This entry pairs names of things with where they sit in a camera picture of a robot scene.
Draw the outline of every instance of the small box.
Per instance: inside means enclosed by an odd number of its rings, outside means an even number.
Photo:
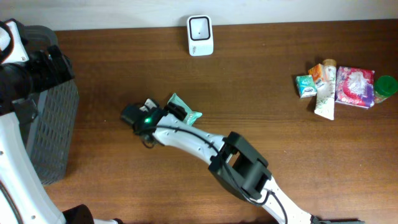
[[[296,84],[300,98],[315,96],[317,94],[317,88],[315,88],[311,75],[296,77]]]
[[[312,76],[313,82],[317,89],[326,84],[326,80],[328,80],[328,77],[325,76],[325,69],[322,64],[318,64],[315,67],[311,68],[308,71],[308,74]]]

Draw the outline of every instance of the mesh basket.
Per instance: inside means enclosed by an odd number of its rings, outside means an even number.
[[[40,93],[34,100],[37,116],[20,126],[30,161],[44,185],[65,176],[78,102],[75,82],[65,82]]]

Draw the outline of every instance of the green container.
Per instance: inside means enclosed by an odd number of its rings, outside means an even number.
[[[398,90],[398,82],[395,78],[384,75],[374,84],[374,102],[381,103],[392,96]]]

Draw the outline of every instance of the white wall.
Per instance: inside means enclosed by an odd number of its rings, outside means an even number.
[[[0,19],[54,30],[398,18],[398,0],[0,0]]]

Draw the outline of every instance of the orange package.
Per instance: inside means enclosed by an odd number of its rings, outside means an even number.
[[[316,88],[320,88],[327,81],[327,77],[325,76],[325,69],[323,68],[322,64],[318,64],[315,67],[311,68],[308,71],[308,74],[312,76]]]

